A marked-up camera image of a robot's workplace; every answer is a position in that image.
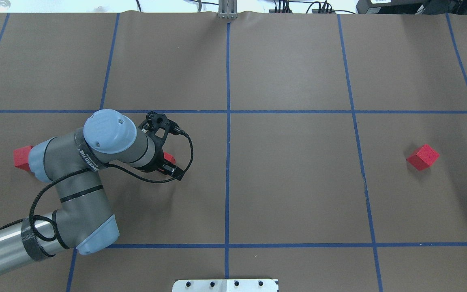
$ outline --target light blue cap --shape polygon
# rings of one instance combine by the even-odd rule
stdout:
[[[95,112],[84,124],[84,139],[88,145],[109,155],[126,150],[136,137],[135,124],[113,109]]]
[[[81,255],[89,255],[113,244],[120,233],[116,225],[115,214],[106,220],[100,227],[93,231],[83,242],[77,246]]]
[[[50,141],[53,138],[50,138],[43,143],[34,146],[30,153],[28,154],[28,166],[30,166],[30,171],[35,174],[35,177],[42,181],[43,183],[51,183],[51,179],[46,175],[46,170],[44,170],[44,153]]]

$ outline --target silver cylinder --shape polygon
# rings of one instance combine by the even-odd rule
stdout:
[[[51,218],[51,213],[45,215],[45,217]],[[35,222],[35,228],[46,237],[54,236],[54,231],[48,222],[38,220]],[[37,241],[50,255],[64,251],[64,248],[57,240],[44,242],[38,239]],[[0,230],[0,274],[32,262],[34,260],[26,253],[22,243],[21,223]]]

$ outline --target metal clamp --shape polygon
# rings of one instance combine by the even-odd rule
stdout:
[[[237,18],[237,0],[219,0],[219,18],[236,19]]]

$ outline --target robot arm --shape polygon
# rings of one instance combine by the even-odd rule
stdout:
[[[156,135],[164,130],[163,138]],[[86,120],[83,128],[51,138],[28,154],[30,170],[50,183],[34,201],[30,215],[0,229],[0,274],[76,247],[81,255],[99,251],[118,239],[115,216],[98,171],[122,161],[142,172],[158,170],[181,180],[185,170],[174,165],[162,150],[167,135],[189,136],[164,114],[148,113],[137,128],[126,116],[103,109]],[[39,198],[55,185],[61,208],[44,216],[33,214]]]

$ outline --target red cube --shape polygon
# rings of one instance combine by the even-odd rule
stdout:
[[[28,165],[28,155],[32,148],[33,146],[29,145],[15,149],[13,151],[13,166],[29,172],[30,165]]]
[[[433,150],[428,144],[424,144],[417,148],[406,160],[417,168],[417,170],[424,170],[432,166],[437,158],[439,158],[439,153]]]

